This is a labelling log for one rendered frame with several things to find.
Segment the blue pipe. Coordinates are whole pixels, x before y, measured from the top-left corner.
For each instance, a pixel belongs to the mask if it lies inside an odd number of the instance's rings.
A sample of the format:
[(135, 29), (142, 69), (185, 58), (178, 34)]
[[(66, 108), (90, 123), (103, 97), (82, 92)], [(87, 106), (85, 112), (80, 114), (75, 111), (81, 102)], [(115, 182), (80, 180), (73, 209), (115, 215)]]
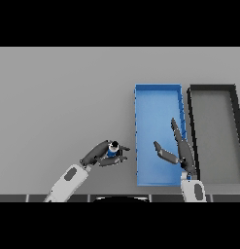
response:
[(109, 144), (107, 157), (108, 158), (115, 157), (117, 155), (119, 149), (120, 149), (119, 143), (117, 141), (113, 141), (112, 143)]

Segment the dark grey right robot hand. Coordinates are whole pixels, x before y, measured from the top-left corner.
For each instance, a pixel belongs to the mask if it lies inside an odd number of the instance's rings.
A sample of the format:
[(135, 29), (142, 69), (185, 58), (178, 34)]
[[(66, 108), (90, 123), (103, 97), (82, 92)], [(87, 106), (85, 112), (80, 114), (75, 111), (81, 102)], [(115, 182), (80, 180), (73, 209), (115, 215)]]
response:
[(178, 155), (175, 156), (171, 152), (164, 150), (160, 144), (155, 141), (154, 148), (157, 152), (157, 155), (172, 164), (179, 163), (181, 168), (190, 176), (194, 176), (197, 174), (197, 170), (194, 163), (194, 158), (191, 152), (191, 147), (188, 141), (182, 137), (182, 134), (178, 128), (176, 120), (174, 118), (171, 119), (171, 128), (174, 133), (174, 138), (178, 146)]

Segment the dark grey bin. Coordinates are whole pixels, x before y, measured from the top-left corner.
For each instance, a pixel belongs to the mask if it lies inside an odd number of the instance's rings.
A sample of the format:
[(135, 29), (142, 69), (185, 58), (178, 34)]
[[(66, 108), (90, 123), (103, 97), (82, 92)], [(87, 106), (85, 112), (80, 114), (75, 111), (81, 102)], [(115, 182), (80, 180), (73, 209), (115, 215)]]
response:
[(240, 184), (240, 106), (236, 86), (190, 85), (188, 106), (198, 177)]

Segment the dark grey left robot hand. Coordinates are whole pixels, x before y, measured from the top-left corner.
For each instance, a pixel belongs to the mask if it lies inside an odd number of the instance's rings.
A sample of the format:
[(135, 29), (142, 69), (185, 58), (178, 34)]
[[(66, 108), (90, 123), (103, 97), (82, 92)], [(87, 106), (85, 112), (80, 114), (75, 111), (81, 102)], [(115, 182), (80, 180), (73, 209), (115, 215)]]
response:
[(118, 150), (117, 155), (113, 158), (107, 157), (109, 144), (112, 142), (113, 140), (105, 140), (92, 148), (91, 151), (80, 160), (81, 166), (87, 167), (97, 163), (99, 163), (100, 166), (109, 166), (126, 160), (126, 157), (122, 154), (122, 152), (129, 151), (129, 148), (120, 144), (120, 149)]

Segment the blue bin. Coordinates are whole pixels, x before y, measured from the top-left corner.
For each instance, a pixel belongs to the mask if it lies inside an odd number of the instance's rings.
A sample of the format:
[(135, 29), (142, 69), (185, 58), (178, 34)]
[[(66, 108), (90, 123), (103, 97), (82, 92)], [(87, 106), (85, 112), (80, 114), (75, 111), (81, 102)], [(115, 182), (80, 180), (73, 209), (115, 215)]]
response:
[(135, 151), (137, 185), (179, 187), (183, 169), (157, 155), (154, 142), (178, 156), (178, 146), (171, 128), (175, 119), (181, 135), (187, 138), (184, 99), (180, 84), (136, 84)]

